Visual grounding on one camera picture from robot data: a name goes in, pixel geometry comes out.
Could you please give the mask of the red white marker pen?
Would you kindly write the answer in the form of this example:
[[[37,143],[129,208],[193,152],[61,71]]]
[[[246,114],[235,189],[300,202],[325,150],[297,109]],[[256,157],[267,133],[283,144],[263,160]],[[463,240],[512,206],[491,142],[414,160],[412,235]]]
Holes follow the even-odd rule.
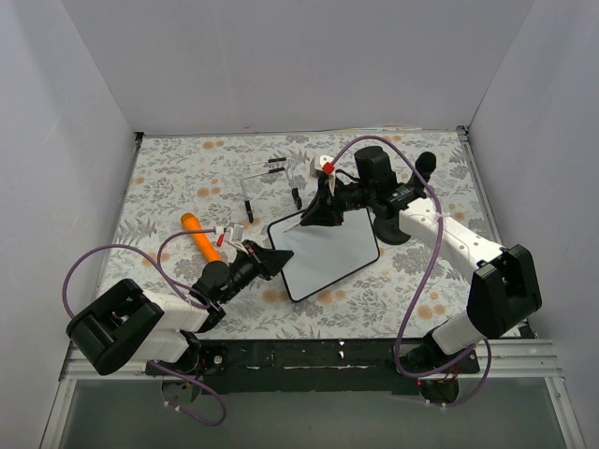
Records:
[[[288,232],[288,231],[290,231],[290,230],[292,230],[292,229],[294,229],[294,228],[296,228],[296,227],[298,227],[298,226],[300,226],[300,225],[301,225],[301,221],[297,221],[297,222],[295,222],[295,223],[291,224],[290,226],[288,226],[288,227],[287,227],[287,228],[284,230],[284,233],[286,233],[286,232]]]

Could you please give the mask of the black framed whiteboard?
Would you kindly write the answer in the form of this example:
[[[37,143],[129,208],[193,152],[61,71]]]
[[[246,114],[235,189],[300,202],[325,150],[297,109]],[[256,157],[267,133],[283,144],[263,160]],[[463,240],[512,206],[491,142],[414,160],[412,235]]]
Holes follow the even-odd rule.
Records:
[[[301,302],[379,259],[367,210],[347,212],[340,226],[298,226],[284,233],[299,217],[298,212],[288,215],[267,228],[272,248],[294,252],[282,269],[291,301]]]

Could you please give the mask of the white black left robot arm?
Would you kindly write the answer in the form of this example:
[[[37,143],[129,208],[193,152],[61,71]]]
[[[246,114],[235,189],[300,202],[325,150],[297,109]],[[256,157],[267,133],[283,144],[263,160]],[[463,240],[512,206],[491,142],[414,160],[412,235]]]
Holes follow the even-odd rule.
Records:
[[[66,335],[100,375],[129,362],[145,363],[150,373],[161,367],[201,373],[207,361],[197,334],[212,330],[225,317],[225,304],[255,279],[276,277],[293,255],[246,239],[232,263],[212,261],[202,269],[189,298],[157,294],[123,279],[71,313]]]

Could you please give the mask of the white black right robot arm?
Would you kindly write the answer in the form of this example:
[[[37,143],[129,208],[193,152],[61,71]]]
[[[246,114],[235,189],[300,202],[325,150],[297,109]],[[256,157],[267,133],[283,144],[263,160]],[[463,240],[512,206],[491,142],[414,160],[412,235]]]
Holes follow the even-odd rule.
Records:
[[[422,343],[398,358],[411,372],[445,371],[467,348],[496,339],[537,312],[542,298],[529,250],[505,248],[445,217],[427,185],[436,157],[423,152],[407,182],[399,182],[388,154],[379,146],[358,150],[357,176],[338,180],[330,156],[316,156],[310,170],[316,194],[302,213],[301,226],[339,226],[350,210],[370,209],[402,239],[418,239],[445,259],[470,285],[464,311],[429,331]]]

